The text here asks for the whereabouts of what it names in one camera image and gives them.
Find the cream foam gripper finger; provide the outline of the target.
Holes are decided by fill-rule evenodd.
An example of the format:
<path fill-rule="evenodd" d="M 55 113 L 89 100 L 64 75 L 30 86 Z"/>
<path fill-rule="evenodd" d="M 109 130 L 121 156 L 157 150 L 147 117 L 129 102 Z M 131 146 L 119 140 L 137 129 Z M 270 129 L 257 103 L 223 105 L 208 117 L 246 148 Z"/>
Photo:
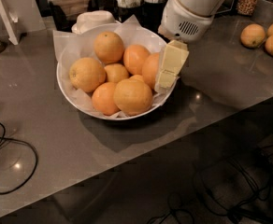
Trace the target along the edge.
<path fill-rule="evenodd" d="M 178 40 L 172 40 L 161 50 L 154 90 L 168 92 L 175 84 L 179 73 L 189 56 L 188 46 Z"/>

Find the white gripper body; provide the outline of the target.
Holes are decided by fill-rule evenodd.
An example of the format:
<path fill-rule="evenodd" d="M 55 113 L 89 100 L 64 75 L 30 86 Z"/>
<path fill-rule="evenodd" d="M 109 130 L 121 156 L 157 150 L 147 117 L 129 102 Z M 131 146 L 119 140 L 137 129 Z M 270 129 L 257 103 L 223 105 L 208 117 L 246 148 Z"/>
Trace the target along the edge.
<path fill-rule="evenodd" d="M 167 0 L 158 33 L 169 40 L 195 42 L 203 36 L 213 19 L 213 16 L 195 15 L 179 0 Z"/>

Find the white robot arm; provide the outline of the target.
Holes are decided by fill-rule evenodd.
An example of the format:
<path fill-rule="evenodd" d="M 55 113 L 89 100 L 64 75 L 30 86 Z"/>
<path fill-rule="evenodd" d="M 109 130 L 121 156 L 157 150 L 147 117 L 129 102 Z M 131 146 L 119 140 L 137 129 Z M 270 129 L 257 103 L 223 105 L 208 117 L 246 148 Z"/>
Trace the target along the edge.
<path fill-rule="evenodd" d="M 273 3 L 257 2 L 248 19 L 241 16 L 215 18 L 224 0 L 168 0 L 161 21 L 162 34 L 190 45 L 189 61 L 182 69 L 185 85 L 205 93 L 214 91 L 273 92 L 273 55 L 260 44 L 247 48 L 241 30 L 258 22 L 273 22 Z"/>

